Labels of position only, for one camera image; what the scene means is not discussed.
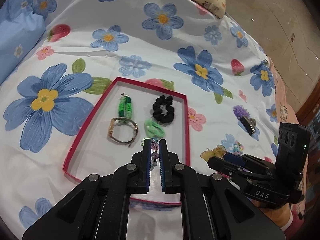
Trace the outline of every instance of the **tiled floor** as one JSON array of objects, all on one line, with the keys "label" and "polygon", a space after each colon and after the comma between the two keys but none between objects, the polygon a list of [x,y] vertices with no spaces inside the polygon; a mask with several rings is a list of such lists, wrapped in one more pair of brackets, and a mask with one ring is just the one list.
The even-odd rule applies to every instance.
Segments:
[{"label": "tiled floor", "polygon": [[227,13],[271,57],[297,112],[320,75],[320,31],[302,0],[227,0]]}]

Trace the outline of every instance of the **black scrunchie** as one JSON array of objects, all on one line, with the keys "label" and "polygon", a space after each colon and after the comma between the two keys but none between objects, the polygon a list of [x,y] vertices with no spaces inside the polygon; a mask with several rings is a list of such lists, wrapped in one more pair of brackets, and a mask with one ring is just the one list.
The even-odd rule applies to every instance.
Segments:
[{"label": "black scrunchie", "polygon": [[[155,103],[153,104],[152,108],[154,110],[153,112],[153,117],[161,123],[169,123],[173,121],[174,118],[174,108],[171,106],[172,105],[172,96],[168,96],[165,98],[165,96],[160,96],[159,98],[156,99]],[[164,115],[162,113],[162,109],[160,106],[163,105],[165,106],[165,109],[167,110],[167,114]]]}]

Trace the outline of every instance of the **metal screw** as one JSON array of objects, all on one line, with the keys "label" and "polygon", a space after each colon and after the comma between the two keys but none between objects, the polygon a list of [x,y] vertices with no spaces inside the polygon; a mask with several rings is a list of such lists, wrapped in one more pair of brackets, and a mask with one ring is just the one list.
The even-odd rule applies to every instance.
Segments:
[{"label": "metal screw", "polygon": [[91,174],[89,176],[90,181],[97,181],[99,179],[99,176],[97,174]]},{"label": "metal screw", "polygon": [[137,167],[137,165],[135,165],[134,163],[129,163],[129,164],[127,165],[127,169],[128,169],[129,171],[133,171],[136,167]]},{"label": "metal screw", "polygon": [[181,164],[181,163],[177,163],[177,164],[174,166],[174,168],[175,168],[176,170],[178,170],[178,171],[181,171],[181,170],[184,169],[184,165]]},{"label": "metal screw", "polygon": [[212,177],[214,180],[221,180],[222,179],[222,175],[220,173],[214,173],[214,174],[212,174]]}]

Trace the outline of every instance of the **pillow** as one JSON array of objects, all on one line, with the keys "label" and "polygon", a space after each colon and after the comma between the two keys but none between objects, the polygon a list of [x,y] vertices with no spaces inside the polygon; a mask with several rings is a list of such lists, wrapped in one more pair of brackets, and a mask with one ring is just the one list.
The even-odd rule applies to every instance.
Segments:
[{"label": "pillow", "polygon": [[33,13],[33,0],[6,0],[0,9],[0,84],[45,31],[41,15]]}]

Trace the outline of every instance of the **yellow butterfly hair clip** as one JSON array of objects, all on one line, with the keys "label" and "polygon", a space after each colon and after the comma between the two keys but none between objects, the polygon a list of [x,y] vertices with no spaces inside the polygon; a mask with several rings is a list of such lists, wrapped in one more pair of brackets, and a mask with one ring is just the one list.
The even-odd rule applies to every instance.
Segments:
[{"label": "yellow butterfly hair clip", "polygon": [[217,147],[213,150],[210,150],[209,148],[207,149],[207,151],[204,151],[200,154],[200,157],[204,159],[206,162],[208,162],[208,160],[214,156],[217,156],[222,159],[223,155],[225,155],[225,153],[227,152],[226,148],[221,144],[218,144]]}]

